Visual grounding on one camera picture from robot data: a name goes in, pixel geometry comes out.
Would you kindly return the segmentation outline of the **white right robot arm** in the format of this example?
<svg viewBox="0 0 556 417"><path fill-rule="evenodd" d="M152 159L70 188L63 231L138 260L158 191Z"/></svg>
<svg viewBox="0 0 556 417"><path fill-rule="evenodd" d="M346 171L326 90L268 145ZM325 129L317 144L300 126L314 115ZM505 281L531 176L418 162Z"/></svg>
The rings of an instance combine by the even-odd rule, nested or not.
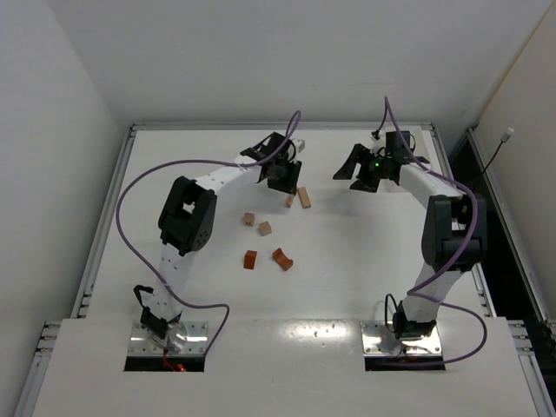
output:
<svg viewBox="0 0 556 417"><path fill-rule="evenodd" d="M423 266L414 286L397 305L393 332L400 340L431 334L440 304L459 278L487 255L487 203L482 195L459 189L432 171L428 160L405 147L408 131L388 132L372 148L357 143L334 174L353 190L374 193L383 181L409 192L426 210Z"/></svg>

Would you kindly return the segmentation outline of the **light long wood plank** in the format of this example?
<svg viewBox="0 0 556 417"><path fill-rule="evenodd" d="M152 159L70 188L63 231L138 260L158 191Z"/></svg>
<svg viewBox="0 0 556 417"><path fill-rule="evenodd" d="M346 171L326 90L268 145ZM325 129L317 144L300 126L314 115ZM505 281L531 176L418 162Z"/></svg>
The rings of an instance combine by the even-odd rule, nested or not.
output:
<svg viewBox="0 0 556 417"><path fill-rule="evenodd" d="M312 202L310 200L307 189L305 187L299 187L297 189L297 192L301 202L301 206L304 209L310 209L312 207Z"/></svg>

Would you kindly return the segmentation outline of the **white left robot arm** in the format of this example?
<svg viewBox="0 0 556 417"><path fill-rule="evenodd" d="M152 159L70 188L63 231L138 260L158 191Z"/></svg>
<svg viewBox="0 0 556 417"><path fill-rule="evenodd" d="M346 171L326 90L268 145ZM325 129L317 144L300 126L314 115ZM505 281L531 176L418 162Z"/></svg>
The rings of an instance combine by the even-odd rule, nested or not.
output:
<svg viewBox="0 0 556 417"><path fill-rule="evenodd" d="M158 287L137 285L134 293L141 299L141 324L160 342L170 344L177 338L184 309L217 309L216 303L194 304L179 295L189 278L193 260L209 242L214 229L216 206L242 189L264 182L275 191L292 195L301 173L304 142L290 132L273 132L256 145L242 150L231 161L204 160L214 166L208 174L195 178L177 177L162 206L157 226L162 242L159 266L148 269Z"/></svg>

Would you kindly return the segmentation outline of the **light wood cube with holes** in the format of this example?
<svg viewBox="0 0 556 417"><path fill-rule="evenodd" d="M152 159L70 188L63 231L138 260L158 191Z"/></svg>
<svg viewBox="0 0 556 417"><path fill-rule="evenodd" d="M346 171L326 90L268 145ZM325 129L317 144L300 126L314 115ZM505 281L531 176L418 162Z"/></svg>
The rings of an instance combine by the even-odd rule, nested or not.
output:
<svg viewBox="0 0 556 417"><path fill-rule="evenodd" d="M253 227L255 225L255 214L250 212L245 212L242 220L245 226Z"/></svg>

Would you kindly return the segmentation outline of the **light wood block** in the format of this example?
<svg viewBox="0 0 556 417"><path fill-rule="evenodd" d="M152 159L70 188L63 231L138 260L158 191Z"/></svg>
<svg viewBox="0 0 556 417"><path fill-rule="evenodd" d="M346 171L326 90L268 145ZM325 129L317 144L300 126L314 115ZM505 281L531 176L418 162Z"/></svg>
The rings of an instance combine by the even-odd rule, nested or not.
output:
<svg viewBox="0 0 556 417"><path fill-rule="evenodd" d="M269 222L261 222L258 225L258 230L261 236L267 236L272 233L272 227Z"/></svg>

